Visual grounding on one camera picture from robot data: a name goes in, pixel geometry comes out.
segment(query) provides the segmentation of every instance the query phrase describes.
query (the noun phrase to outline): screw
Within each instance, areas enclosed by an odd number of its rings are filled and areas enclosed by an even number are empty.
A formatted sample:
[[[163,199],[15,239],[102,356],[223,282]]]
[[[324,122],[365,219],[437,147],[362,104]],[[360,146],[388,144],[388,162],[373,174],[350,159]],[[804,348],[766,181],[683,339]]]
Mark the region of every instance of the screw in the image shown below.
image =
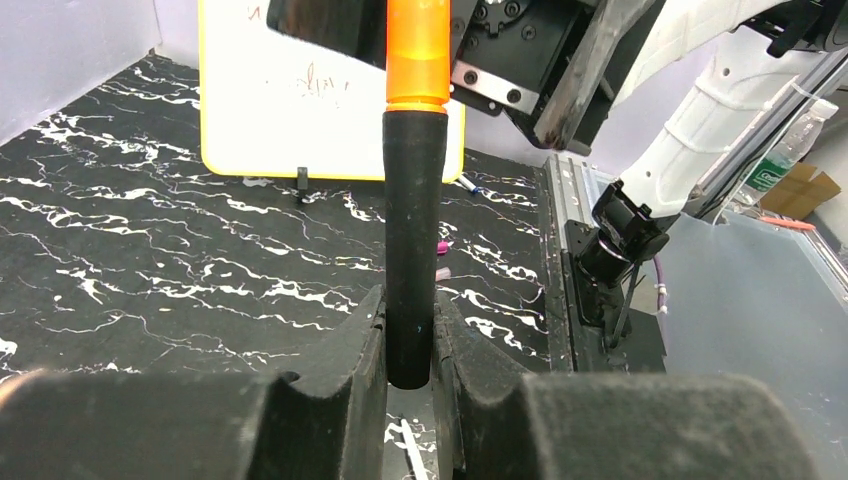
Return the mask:
[[[509,91],[509,93],[506,94],[506,99],[507,101],[509,101],[509,103],[517,103],[519,100],[521,100],[521,92],[512,89]]]
[[[477,83],[477,72],[467,71],[465,72],[465,75],[462,76],[462,79],[465,80],[466,85],[474,85]]]
[[[536,29],[532,25],[527,25],[521,29],[521,38],[524,40],[533,40],[536,38]]]
[[[465,22],[461,18],[451,20],[451,33],[462,33],[465,30]]]
[[[515,2],[507,3],[506,8],[504,8],[504,13],[506,13],[507,17],[515,17],[519,11],[521,11],[521,7]]]

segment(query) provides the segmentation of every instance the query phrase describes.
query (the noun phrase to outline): water bottle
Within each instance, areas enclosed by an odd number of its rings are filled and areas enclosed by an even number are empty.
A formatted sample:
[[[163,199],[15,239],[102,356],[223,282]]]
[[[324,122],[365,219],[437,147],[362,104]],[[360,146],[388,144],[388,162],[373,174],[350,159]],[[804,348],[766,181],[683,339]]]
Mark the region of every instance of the water bottle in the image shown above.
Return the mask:
[[[754,207],[813,148],[825,120],[837,110],[839,107],[827,100],[818,100],[809,112],[801,115],[780,142],[754,167],[733,197],[733,209],[741,213]]]

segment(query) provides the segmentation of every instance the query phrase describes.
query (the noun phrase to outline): black marble table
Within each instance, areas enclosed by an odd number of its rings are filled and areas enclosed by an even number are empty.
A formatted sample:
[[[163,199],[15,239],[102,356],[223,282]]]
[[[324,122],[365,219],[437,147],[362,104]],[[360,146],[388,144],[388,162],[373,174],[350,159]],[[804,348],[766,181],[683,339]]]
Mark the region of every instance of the black marble table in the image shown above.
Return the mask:
[[[381,184],[298,206],[292,180],[214,175],[198,105],[197,72],[151,56],[0,147],[0,375],[274,369],[383,281]],[[483,192],[443,190],[439,288],[543,370],[534,170],[469,152],[466,174]],[[431,408],[391,391],[385,478],[408,472],[400,414],[435,471]]]

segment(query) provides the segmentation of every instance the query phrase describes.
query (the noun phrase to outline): orange and black stick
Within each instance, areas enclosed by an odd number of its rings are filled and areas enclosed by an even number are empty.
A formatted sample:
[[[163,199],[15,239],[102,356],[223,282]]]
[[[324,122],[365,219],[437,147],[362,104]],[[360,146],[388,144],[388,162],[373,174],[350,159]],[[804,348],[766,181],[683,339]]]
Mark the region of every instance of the orange and black stick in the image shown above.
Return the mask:
[[[389,382],[427,384],[450,99],[450,0],[388,0],[386,356]]]

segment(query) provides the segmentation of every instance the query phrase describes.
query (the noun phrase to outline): whiteboard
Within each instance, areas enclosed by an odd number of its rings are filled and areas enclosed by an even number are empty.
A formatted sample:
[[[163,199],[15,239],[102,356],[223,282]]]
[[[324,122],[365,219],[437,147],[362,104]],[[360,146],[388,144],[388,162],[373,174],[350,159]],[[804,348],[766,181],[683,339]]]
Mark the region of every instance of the whiteboard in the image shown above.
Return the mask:
[[[198,0],[201,157],[220,175],[383,180],[386,72],[270,30],[269,0]],[[462,173],[465,107],[446,106],[442,180]]]

